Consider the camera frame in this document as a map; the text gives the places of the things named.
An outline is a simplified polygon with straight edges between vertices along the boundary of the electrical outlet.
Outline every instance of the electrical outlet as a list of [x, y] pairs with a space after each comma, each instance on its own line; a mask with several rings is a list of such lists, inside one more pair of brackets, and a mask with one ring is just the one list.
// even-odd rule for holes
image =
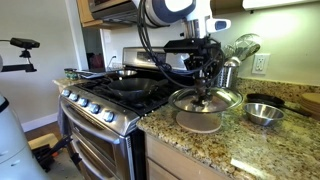
[[266, 74], [270, 54], [255, 54], [252, 66], [252, 74]]
[[114, 56], [115, 56], [115, 58], [113, 58], [112, 62], [117, 62], [117, 60], [118, 60], [118, 52], [117, 52], [117, 50], [113, 50], [112, 51], [112, 57], [114, 57]]

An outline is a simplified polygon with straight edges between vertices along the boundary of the microwave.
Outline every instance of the microwave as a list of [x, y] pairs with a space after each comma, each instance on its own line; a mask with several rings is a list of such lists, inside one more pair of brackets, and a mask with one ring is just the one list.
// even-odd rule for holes
[[92, 17], [105, 22], [135, 24], [138, 7], [132, 0], [88, 0]]

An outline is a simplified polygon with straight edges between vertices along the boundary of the wooden floor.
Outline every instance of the wooden floor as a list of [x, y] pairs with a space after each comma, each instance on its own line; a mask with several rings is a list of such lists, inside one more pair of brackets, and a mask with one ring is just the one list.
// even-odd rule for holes
[[61, 139], [61, 134], [57, 122], [53, 122], [40, 128], [25, 132], [25, 135], [27, 137], [27, 140], [30, 141], [49, 133], [53, 133], [58, 140]]

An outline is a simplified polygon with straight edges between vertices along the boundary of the oven handle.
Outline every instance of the oven handle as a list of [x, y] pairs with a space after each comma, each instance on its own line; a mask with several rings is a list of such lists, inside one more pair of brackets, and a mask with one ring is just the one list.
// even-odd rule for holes
[[75, 141], [72, 141], [72, 145], [74, 147], [74, 149], [76, 150], [76, 152], [79, 154], [79, 157], [81, 158], [81, 160], [83, 161], [83, 163], [85, 164], [85, 166], [87, 168], [90, 169], [90, 171], [97, 177], [99, 177], [100, 179], [110, 179], [110, 177], [106, 177], [103, 174], [100, 173], [100, 171], [94, 167], [94, 165], [89, 161], [89, 159], [87, 159], [87, 157], [85, 155], [82, 154], [80, 148], [78, 147], [78, 143], [79, 140], [76, 140], [76, 138], [74, 139]]
[[87, 122], [84, 118], [77, 115], [76, 112], [74, 112], [72, 109], [68, 108], [67, 105], [61, 101], [61, 108], [63, 109], [63, 112], [68, 116], [72, 122], [76, 123], [78, 126], [80, 126], [85, 131], [109, 142], [112, 144], [120, 144], [119, 136], [113, 134], [112, 132], [108, 130], [97, 130], [96, 128], [92, 127], [92, 125]]

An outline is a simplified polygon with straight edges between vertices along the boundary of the camera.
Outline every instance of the camera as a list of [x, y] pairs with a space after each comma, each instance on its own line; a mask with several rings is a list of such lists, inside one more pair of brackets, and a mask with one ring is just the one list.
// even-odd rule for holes
[[40, 43], [31, 39], [22, 39], [22, 38], [11, 38], [10, 44], [24, 48], [24, 49], [32, 49], [40, 47]]

